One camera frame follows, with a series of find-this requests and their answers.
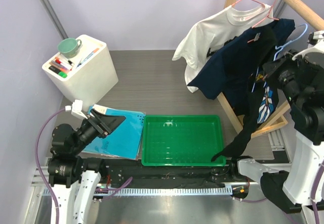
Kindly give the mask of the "light blue wire hanger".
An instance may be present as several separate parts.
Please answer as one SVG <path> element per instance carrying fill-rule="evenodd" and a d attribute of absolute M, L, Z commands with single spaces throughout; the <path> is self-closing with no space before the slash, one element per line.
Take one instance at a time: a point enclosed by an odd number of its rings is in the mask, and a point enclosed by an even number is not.
<path fill-rule="evenodd" d="M 296 37 L 296 38 L 293 39 L 293 40 L 290 40 L 290 41 L 286 42 L 286 43 L 283 44 L 282 46 L 275 46 L 276 52 L 275 52 L 274 55 L 273 55 L 273 61 L 275 61 L 275 60 L 277 59 L 278 55 L 282 52 L 282 50 L 283 50 L 285 47 L 287 47 L 287 46 L 290 45 L 291 43 L 293 43 L 293 42 L 299 40 L 299 39 L 300 39 L 300 38 L 301 38 L 301 37 L 306 33 L 306 31 L 308 30 L 308 24 L 307 24 L 307 23 L 303 23 L 303 24 L 299 25 L 298 27 L 300 27 L 300 26 L 305 26 L 305 28 L 304 28 L 303 32 L 302 32 L 298 37 Z M 256 70 L 255 80 L 254 80 L 254 83 L 253 83 L 253 86 L 252 86 L 252 90 L 251 90 L 251 92 L 254 91 L 255 84 L 256 84 L 256 79 L 257 79 L 257 75 L 259 74 L 259 71 L 260 71 L 260 70 L 261 70 L 260 67 L 258 67 L 257 70 Z"/>

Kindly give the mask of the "black flower print t-shirt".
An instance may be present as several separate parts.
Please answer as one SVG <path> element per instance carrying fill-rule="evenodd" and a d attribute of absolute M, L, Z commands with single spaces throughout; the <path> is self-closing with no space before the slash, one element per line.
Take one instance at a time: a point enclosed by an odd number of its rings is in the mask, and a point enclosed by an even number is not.
<path fill-rule="evenodd" d="M 216 153 L 211 162 L 216 161 L 219 157 L 236 158 L 243 154 L 248 142 L 251 140 L 251 135 L 258 127 L 259 107 L 262 104 L 266 89 L 263 87 L 262 79 L 257 79 L 260 73 L 260 66 L 269 59 L 269 56 L 274 51 L 276 44 L 275 33 L 267 27 L 261 32 L 261 38 L 256 42 L 256 48 L 252 49 L 252 62 L 250 65 L 253 68 L 249 69 L 253 74 L 249 77 L 246 84 L 247 98 L 238 105 L 247 104 L 247 113 L 244 117 L 243 129 L 234 138 L 233 142 L 226 146 L 222 151 Z"/>

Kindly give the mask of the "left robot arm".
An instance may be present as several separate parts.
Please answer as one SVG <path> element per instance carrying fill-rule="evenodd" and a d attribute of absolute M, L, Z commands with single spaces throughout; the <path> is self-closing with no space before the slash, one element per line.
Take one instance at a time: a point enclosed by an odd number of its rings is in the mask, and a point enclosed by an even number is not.
<path fill-rule="evenodd" d="M 95 109 L 83 116 L 77 129 L 60 124 L 52 132 L 52 158 L 48 164 L 52 211 L 59 223 L 85 223 L 97 184 L 107 179 L 108 169 L 101 158 L 82 159 L 79 154 L 95 138 L 106 138 L 126 119 L 104 115 Z"/>

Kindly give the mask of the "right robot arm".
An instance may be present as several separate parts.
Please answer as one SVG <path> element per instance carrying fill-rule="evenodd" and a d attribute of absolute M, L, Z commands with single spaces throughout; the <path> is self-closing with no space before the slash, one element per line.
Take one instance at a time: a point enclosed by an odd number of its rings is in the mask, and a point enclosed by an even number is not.
<path fill-rule="evenodd" d="M 308 37 L 309 47 L 263 65 L 268 85 L 283 91 L 296 130 L 295 156 L 290 171 L 276 170 L 251 157 L 231 160 L 229 176 L 247 177 L 261 186 L 264 196 L 286 214 L 304 206 L 323 210 L 323 31 Z"/>

